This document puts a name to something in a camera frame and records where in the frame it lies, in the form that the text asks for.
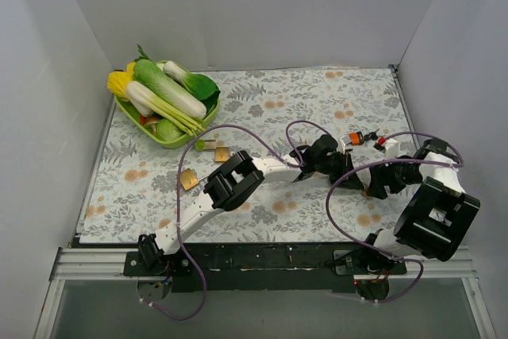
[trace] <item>transparent panel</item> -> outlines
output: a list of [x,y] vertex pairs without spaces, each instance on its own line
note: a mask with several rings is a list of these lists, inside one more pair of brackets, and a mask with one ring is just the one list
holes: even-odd
[[[392,292],[408,280],[391,280]],[[52,337],[60,338],[478,338],[460,279],[423,279],[379,307],[326,291],[215,291],[202,312],[175,322],[139,302],[132,281],[67,281]],[[169,294],[161,304],[184,314],[201,293]]]

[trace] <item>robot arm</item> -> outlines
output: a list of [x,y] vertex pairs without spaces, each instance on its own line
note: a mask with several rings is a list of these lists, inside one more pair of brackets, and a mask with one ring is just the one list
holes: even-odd
[[[398,155],[395,140],[388,140],[385,146],[386,156]],[[371,168],[367,195],[376,198],[386,198],[387,191],[398,193],[406,185],[421,184],[395,227],[371,236],[375,247],[395,256],[418,254],[441,261],[449,260],[457,250],[480,204],[460,185],[458,169],[453,167],[459,160],[447,149],[446,142],[433,138],[422,145],[413,159],[448,163],[450,167],[408,163]]]
[[[291,156],[285,156],[284,160],[297,163]],[[299,168],[288,167],[277,159],[251,158],[245,151],[238,152],[210,174],[205,189],[182,211],[182,239],[185,241],[214,216],[239,207],[261,183],[291,183],[300,173]],[[158,229],[155,243],[164,255],[176,253],[180,247],[176,236],[176,222],[170,222]]]
[[[239,207],[261,183],[298,182],[308,179],[316,171],[328,175],[331,183],[335,183],[353,169],[349,152],[337,151],[337,147],[337,141],[329,135],[321,136],[310,147],[298,147],[303,158],[300,168],[291,168],[276,159],[252,158],[245,151],[238,152],[208,176],[204,190],[181,213],[182,239],[185,241],[212,217]],[[395,140],[384,142],[380,148],[386,159],[398,155],[398,142]],[[371,233],[367,243],[395,256],[418,254],[446,261],[453,255],[478,212],[479,201],[467,195],[460,185],[457,170],[452,167],[458,159],[446,148],[445,142],[432,139],[426,141],[413,158],[401,158],[446,162],[450,163],[449,168],[414,163],[371,168],[371,182],[366,190],[371,197],[386,198],[387,192],[398,193],[409,184],[420,183],[421,186],[395,227]],[[297,154],[292,152],[284,159],[296,164],[296,158]],[[364,190],[356,174],[350,175],[341,187]],[[444,220],[434,219],[433,212],[443,216]],[[140,236],[138,247],[148,268],[160,256],[179,250],[176,227],[176,222],[171,222],[155,234]],[[375,255],[377,261],[380,255],[377,252]]]

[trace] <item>white enclosure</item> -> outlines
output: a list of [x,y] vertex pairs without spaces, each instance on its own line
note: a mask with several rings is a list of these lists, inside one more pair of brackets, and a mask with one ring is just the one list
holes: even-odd
[[0,337],[31,337],[71,239],[110,93],[136,55],[190,69],[400,64],[414,124],[460,148],[482,209],[467,237],[499,337],[508,0],[0,0]]

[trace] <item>orange object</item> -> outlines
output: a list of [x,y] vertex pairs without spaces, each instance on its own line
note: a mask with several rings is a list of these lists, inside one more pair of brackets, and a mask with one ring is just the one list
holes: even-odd
[[229,159],[229,147],[217,147],[215,149],[215,161],[227,162]]
[[182,175],[180,176],[180,183],[182,184],[183,189],[188,191],[192,187],[196,187],[199,181],[196,174],[190,168],[188,168],[182,172]]
[[357,131],[356,133],[350,133],[349,139],[351,139],[351,144],[353,146],[358,146],[359,144],[364,143],[364,135],[360,131]]

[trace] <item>floral tablecloth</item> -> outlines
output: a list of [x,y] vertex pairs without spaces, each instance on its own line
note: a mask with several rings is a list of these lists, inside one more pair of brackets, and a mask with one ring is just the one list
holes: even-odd
[[[251,129],[280,155],[291,148],[285,126],[296,119],[315,121],[335,137],[352,131],[380,134],[408,130],[408,123],[388,69],[294,69],[207,72],[221,88],[221,109],[215,125],[233,123]],[[312,143],[321,134],[308,125],[295,125],[298,144]],[[210,133],[231,151],[268,156],[267,150],[236,129]],[[183,149],[168,150],[148,138],[115,110],[80,242],[133,243],[175,219],[176,168]],[[410,137],[402,153],[413,152]],[[379,160],[372,143],[355,147],[355,165]],[[190,150],[186,168],[198,178],[218,166],[214,152]],[[360,173],[367,183],[368,171]],[[300,183],[261,185],[238,210],[206,223],[190,242],[339,241],[344,240],[325,214],[329,189],[326,176]],[[183,193],[183,207],[202,190],[202,183]],[[331,207],[336,221],[359,238],[390,228],[411,196],[410,190],[381,201],[367,200],[358,191],[336,190]]]

